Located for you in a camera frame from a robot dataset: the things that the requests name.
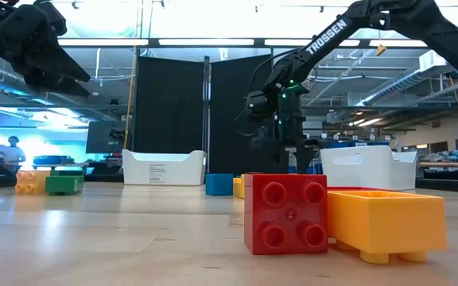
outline toy block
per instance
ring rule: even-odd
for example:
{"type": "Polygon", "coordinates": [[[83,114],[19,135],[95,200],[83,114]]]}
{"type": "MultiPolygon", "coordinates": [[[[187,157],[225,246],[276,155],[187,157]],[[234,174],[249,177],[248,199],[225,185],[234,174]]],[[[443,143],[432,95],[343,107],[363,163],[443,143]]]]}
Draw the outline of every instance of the toy block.
{"type": "Polygon", "coordinates": [[[232,174],[207,174],[206,195],[232,195],[232,174]]]}
{"type": "Polygon", "coordinates": [[[245,175],[242,175],[241,178],[234,178],[234,196],[245,199],[245,175]]]}
{"type": "Polygon", "coordinates": [[[52,170],[51,176],[84,176],[84,172],[78,170],[52,170]]]}
{"type": "Polygon", "coordinates": [[[75,195],[83,190],[83,176],[50,176],[45,188],[49,195],[75,195]]]}
{"type": "Polygon", "coordinates": [[[362,260],[386,264],[389,254],[426,261],[447,248],[444,199],[392,191],[329,191],[329,237],[362,260]]]}
{"type": "Polygon", "coordinates": [[[326,176],[245,174],[244,240],[255,255],[328,252],[326,176]]]}
{"type": "Polygon", "coordinates": [[[50,174],[50,171],[19,171],[15,193],[17,195],[45,194],[45,180],[50,174]]]}

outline black curtain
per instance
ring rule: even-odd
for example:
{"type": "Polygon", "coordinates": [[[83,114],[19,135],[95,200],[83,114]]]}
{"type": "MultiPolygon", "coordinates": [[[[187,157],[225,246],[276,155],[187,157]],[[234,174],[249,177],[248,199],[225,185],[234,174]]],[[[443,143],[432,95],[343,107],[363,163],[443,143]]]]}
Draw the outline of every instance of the black curtain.
{"type": "Polygon", "coordinates": [[[138,68],[134,151],[201,150],[204,64],[141,57],[138,68]]]}
{"type": "MultiPolygon", "coordinates": [[[[258,125],[245,117],[235,122],[243,111],[250,78],[255,68],[270,56],[227,60],[212,64],[210,100],[209,172],[240,175],[246,172],[274,172],[273,161],[263,152],[250,149],[251,137],[236,132],[253,133],[258,125]]],[[[271,72],[271,63],[263,66],[255,77],[253,91],[259,90],[271,72]]]]}

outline red lego brick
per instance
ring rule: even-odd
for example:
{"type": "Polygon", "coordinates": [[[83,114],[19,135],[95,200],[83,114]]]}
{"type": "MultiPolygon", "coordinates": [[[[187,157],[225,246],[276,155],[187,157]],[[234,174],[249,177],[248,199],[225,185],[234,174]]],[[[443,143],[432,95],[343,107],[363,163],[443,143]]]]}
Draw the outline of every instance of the red lego brick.
{"type": "Polygon", "coordinates": [[[252,254],[328,252],[326,176],[245,175],[245,244],[252,254]]]}

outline wooden floor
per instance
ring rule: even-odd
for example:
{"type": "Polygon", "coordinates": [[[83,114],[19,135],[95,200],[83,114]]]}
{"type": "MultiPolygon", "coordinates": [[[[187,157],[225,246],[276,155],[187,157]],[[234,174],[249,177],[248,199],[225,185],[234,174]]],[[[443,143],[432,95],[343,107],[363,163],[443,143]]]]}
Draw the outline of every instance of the wooden floor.
{"type": "Polygon", "coordinates": [[[449,251],[427,264],[370,265],[357,253],[255,257],[243,201],[198,187],[87,184],[78,196],[0,190],[0,285],[458,285],[458,193],[449,251]]]}

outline blue lego brick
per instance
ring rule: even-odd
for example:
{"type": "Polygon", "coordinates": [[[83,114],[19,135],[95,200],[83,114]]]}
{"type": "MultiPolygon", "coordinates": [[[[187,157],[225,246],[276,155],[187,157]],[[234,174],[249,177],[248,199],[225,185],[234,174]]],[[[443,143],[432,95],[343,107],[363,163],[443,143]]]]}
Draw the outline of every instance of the blue lego brick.
{"type": "Polygon", "coordinates": [[[206,195],[232,195],[232,174],[207,174],[206,195]]]}

